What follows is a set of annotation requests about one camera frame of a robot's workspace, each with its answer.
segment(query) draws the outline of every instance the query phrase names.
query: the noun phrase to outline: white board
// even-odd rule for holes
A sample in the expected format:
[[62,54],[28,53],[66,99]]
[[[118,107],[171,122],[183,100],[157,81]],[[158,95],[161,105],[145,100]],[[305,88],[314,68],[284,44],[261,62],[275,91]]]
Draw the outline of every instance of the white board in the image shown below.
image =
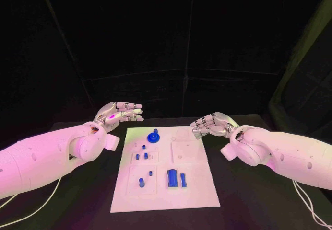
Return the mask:
[[[154,129],[160,140],[148,143],[147,135]],[[111,212],[219,207],[202,140],[194,139],[190,130],[189,126],[126,129]],[[170,169],[177,170],[178,187],[167,187]],[[180,173],[184,173],[186,187],[181,187]],[[139,178],[144,187],[138,186]]]

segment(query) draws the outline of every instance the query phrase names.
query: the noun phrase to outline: blue object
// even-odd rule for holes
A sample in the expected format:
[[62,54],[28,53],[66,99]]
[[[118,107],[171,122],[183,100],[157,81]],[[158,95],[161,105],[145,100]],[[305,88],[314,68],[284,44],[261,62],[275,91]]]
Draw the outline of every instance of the blue object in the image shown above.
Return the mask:
[[180,177],[181,177],[181,188],[186,188],[184,173],[180,173]]
[[139,178],[139,187],[142,188],[145,185],[142,178]]
[[178,187],[176,174],[177,174],[177,171],[174,169],[167,170],[167,186],[168,187]]
[[158,139],[160,139],[160,136],[157,134],[157,129],[154,129],[152,133],[150,133],[147,136],[147,141],[150,143],[155,143],[158,141]]

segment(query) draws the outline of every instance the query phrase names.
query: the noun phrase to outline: black table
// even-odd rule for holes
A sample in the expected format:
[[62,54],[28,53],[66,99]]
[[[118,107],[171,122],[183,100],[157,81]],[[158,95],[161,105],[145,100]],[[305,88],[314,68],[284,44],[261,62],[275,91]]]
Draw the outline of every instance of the black table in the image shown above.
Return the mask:
[[[238,124],[268,129],[258,115],[232,116]],[[223,137],[207,135],[203,145],[220,207],[109,213],[125,130],[128,127],[186,126],[196,118],[147,119],[121,123],[115,152],[99,157],[62,178],[57,191],[43,209],[24,221],[2,229],[15,230],[323,230],[298,198],[291,180],[268,167],[251,167],[236,158],[226,161],[219,149]],[[53,130],[80,123],[56,123]],[[0,224],[28,215],[44,203],[56,182],[20,194],[0,210]],[[317,215],[332,224],[332,204],[320,190],[301,186]]]

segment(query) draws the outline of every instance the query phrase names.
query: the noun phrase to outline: robotic hand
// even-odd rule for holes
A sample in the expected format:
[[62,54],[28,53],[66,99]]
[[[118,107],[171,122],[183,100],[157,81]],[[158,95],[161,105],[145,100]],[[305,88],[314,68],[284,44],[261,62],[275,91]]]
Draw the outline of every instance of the robotic hand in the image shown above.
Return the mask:
[[332,190],[332,145],[327,143],[254,126],[239,126],[219,112],[202,117],[190,126],[196,139],[206,134],[229,138],[220,149],[229,161],[238,157],[248,165],[262,164],[294,181]]
[[122,121],[142,121],[141,105],[109,102],[92,122],[30,137],[0,151],[0,199],[30,191],[92,161],[102,149],[115,150],[106,134]]

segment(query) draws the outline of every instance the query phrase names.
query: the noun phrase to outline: white cable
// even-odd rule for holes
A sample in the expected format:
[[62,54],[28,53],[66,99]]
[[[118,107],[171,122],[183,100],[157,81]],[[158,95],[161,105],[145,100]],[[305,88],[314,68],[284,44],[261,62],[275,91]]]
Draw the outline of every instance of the white cable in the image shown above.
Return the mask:
[[[300,196],[300,198],[301,198],[301,200],[303,200],[303,202],[304,202],[304,204],[305,204],[305,207],[307,207],[308,211],[311,212],[314,222],[316,222],[320,226],[323,226],[323,227],[326,227],[329,230],[332,230],[332,225],[327,225],[327,224],[324,223],[324,221],[320,219],[320,217],[316,215],[316,213],[314,213],[314,211],[313,211],[313,203],[311,203],[311,200],[310,200],[310,198],[308,198],[308,196],[307,196],[304,190],[303,190],[301,187],[298,186],[297,182],[295,182],[294,180],[291,180],[291,181],[292,181],[292,185],[294,185],[297,194],[298,194],[298,196]],[[298,193],[297,187],[300,188],[301,192],[304,193],[310,205],[307,205],[305,200],[304,200],[303,196],[301,196],[300,193]]]
[[43,208],[43,206],[46,205],[47,201],[50,200],[50,198],[51,198],[51,196],[53,196],[53,194],[54,194],[56,188],[57,188],[57,186],[59,186],[59,183],[60,183],[60,178],[59,178],[56,187],[54,187],[54,189],[53,189],[53,192],[51,192],[51,194],[50,194],[50,196],[49,196],[46,202],[43,203],[41,207],[40,207],[28,216],[25,216],[24,218],[15,220],[15,221],[11,222],[11,223],[7,223],[7,224],[1,225],[0,228],[4,227],[4,226],[8,226],[10,224],[14,224],[14,223],[20,222],[21,220],[24,220],[25,218],[28,218],[31,215],[34,215],[34,214],[37,213],[37,211]]
[[15,196],[17,196],[17,194],[11,196],[11,198],[4,202],[4,204],[0,206],[0,208],[14,199]]

